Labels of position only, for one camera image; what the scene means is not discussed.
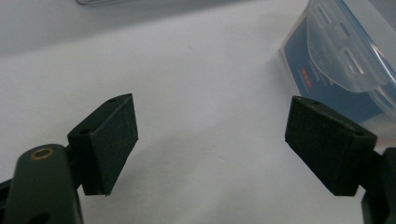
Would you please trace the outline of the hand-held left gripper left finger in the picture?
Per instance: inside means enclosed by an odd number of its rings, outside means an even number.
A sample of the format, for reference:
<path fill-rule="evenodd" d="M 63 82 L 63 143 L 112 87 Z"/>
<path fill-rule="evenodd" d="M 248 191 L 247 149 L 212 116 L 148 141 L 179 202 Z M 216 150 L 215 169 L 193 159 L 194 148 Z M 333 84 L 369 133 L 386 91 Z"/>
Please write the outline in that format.
<path fill-rule="evenodd" d="M 131 93 L 102 103 L 79 123 L 67 139 L 86 195 L 109 195 L 137 140 Z"/>

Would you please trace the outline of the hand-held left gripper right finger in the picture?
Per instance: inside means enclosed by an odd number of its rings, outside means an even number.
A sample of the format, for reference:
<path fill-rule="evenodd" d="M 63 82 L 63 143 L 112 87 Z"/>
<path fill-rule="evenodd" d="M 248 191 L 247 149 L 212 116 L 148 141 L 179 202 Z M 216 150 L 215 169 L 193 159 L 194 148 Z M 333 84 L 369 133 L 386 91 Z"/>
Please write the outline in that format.
<path fill-rule="evenodd" d="M 335 196 L 353 196 L 375 134 L 318 101 L 294 96 L 285 141 Z"/>

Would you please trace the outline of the clear plastic container blue label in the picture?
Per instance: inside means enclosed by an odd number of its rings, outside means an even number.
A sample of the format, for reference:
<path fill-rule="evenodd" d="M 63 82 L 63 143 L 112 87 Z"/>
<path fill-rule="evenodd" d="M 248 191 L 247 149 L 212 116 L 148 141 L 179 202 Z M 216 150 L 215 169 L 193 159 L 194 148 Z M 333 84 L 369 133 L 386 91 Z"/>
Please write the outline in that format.
<path fill-rule="evenodd" d="M 279 53 L 295 93 L 396 145 L 396 0 L 308 0 Z"/>

